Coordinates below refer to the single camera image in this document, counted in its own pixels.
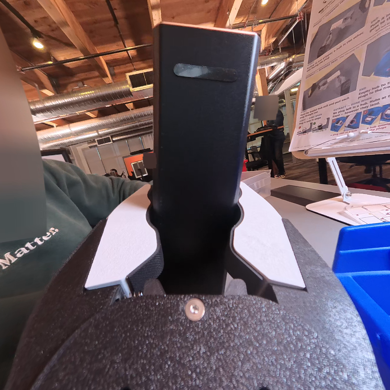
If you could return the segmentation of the blue plastic bin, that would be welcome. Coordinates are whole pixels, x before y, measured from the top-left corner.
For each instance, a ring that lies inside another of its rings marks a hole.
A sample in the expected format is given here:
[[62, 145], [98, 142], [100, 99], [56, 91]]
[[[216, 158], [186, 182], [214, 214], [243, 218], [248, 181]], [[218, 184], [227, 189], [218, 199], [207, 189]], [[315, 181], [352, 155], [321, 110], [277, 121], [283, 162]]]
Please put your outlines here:
[[390, 389], [390, 225], [340, 230], [332, 270], [365, 326], [385, 389]]

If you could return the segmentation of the silver air duct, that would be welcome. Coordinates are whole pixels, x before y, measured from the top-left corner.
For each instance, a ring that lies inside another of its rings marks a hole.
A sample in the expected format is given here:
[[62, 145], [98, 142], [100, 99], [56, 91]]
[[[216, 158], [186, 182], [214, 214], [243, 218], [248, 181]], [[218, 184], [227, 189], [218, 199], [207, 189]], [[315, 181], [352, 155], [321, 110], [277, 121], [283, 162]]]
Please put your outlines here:
[[40, 130], [36, 132], [36, 135], [39, 143], [46, 143], [152, 118], [153, 106], [148, 106], [105, 117], [57, 126], [52, 129]]
[[276, 55], [260, 56], [258, 59], [257, 69], [274, 67], [271, 73], [267, 76], [268, 81], [272, 81], [282, 75], [289, 66], [302, 66], [304, 63], [305, 54], [296, 54], [289, 56], [288, 53], [279, 53]]
[[42, 122], [152, 97], [153, 84], [132, 91], [123, 81], [49, 96], [29, 102], [29, 107], [33, 121]]

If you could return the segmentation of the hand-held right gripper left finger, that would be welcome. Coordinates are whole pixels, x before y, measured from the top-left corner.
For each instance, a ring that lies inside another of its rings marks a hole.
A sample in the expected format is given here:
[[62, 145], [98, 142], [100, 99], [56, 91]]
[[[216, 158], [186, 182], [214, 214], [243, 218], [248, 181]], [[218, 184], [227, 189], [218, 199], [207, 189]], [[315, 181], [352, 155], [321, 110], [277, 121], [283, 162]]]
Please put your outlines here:
[[151, 225], [146, 184], [118, 205], [106, 225], [85, 288], [119, 285], [125, 296], [144, 291], [148, 279], [157, 278], [164, 266], [158, 231]]

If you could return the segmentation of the clear plastic bin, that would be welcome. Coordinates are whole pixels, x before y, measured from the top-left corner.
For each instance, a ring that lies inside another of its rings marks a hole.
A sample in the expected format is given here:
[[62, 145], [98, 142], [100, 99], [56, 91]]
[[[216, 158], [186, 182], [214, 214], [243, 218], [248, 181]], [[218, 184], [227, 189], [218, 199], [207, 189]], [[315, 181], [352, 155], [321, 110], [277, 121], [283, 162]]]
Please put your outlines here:
[[245, 183], [263, 198], [271, 195], [271, 170], [242, 172], [241, 182]]

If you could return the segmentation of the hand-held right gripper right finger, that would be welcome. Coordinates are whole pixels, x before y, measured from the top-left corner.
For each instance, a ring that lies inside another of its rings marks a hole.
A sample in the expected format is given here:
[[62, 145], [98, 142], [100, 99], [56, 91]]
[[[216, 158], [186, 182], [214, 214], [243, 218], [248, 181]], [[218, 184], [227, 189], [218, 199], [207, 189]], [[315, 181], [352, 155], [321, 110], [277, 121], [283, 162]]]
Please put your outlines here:
[[248, 185], [240, 185], [239, 217], [226, 249], [226, 270], [248, 295], [277, 302], [274, 287], [306, 291], [280, 214]]

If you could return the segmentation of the printed instruction sheet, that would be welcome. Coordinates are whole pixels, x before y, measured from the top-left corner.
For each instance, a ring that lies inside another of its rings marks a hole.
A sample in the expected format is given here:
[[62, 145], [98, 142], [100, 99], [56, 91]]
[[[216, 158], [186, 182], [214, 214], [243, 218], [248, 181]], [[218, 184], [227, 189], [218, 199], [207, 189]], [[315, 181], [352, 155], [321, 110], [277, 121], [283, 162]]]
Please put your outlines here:
[[313, 1], [290, 151], [390, 131], [390, 1]]

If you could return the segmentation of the black USB hub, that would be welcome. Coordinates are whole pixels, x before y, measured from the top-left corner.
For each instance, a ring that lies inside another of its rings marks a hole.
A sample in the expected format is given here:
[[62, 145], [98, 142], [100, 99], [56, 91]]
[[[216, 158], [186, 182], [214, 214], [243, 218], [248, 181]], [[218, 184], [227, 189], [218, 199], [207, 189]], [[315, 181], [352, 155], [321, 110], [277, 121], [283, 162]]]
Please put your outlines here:
[[152, 222], [167, 294], [222, 294], [239, 220], [253, 97], [255, 33], [174, 23], [154, 30]]

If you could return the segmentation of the black office chair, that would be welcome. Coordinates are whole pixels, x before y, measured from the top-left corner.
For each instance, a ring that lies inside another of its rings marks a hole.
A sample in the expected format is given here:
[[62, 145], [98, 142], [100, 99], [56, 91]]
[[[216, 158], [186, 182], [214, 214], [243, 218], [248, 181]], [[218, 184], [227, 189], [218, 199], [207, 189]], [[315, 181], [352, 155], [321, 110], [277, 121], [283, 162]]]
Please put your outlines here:
[[371, 185], [376, 187], [387, 188], [390, 180], [383, 178], [383, 165], [387, 164], [390, 159], [389, 154], [374, 154], [364, 156], [349, 156], [336, 158], [339, 163], [349, 163], [353, 166], [362, 166], [365, 168], [364, 173], [371, 174], [371, 178], [358, 181], [358, 185]]
[[261, 156], [258, 146], [252, 146], [250, 149], [247, 149], [247, 157], [248, 161], [245, 163], [247, 171], [256, 171], [268, 166], [268, 162]]

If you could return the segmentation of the wooden standing desk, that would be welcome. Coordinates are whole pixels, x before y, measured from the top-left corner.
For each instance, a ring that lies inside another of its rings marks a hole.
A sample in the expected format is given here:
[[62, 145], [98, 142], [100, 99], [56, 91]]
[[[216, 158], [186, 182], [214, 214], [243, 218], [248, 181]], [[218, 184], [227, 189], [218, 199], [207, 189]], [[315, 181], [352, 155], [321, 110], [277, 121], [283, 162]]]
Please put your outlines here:
[[260, 152], [261, 156], [267, 160], [267, 153], [268, 153], [268, 147], [270, 147], [270, 139], [268, 136], [268, 133], [270, 132], [270, 129], [267, 128], [266, 126], [262, 126], [260, 128], [257, 128], [255, 132], [253, 133], [248, 133], [247, 140], [249, 142], [254, 141], [255, 139], [259, 137], [263, 137], [263, 140], [261, 141], [260, 144]]

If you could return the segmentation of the orange wall display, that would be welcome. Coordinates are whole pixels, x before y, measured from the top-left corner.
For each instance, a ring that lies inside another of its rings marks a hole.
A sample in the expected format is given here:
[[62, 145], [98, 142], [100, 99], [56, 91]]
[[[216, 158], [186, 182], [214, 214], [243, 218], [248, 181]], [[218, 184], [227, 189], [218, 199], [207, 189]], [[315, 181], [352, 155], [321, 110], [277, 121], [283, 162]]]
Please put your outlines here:
[[143, 153], [124, 156], [123, 161], [130, 180], [142, 182], [151, 182], [153, 180], [153, 170], [146, 168]]

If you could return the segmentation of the person's left forearm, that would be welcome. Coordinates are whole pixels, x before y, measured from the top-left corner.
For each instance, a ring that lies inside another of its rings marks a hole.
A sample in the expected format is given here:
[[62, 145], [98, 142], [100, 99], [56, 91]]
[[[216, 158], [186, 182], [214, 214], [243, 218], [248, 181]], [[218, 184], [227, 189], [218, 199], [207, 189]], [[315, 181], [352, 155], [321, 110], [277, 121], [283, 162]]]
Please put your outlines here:
[[86, 174], [71, 163], [51, 159], [43, 159], [42, 163], [55, 188], [65, 194], [91, 227], [146, 185], [137, 180]]

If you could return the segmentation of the small vent grille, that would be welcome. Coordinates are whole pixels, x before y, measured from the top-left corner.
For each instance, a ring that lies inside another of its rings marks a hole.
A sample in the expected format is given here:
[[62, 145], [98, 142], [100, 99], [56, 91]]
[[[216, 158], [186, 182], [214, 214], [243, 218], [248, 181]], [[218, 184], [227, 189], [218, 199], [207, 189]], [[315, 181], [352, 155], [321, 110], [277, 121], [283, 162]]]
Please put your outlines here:
[[97, 138], [97, 139], [93, 139], [91, 141], [88, 141], [87, 146], [90, 149], [92, 149], [92, 148], [96, 148], [96, 147], [99, 147], [99, 146], [112, 144], [112, 143], [113, 143], [112, 137], [111, 136], [107, 136], [107, 137]]

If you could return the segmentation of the white framed vent grille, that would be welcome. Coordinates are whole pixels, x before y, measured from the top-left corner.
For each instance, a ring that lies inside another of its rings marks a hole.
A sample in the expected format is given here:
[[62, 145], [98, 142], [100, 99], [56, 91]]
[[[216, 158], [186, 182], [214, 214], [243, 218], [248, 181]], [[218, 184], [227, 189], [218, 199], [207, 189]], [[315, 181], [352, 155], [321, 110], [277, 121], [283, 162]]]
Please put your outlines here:
[[133, 97], [139, 97], [142, 94], [153, 96], [153, 68], [128, 72], [125, 76]]

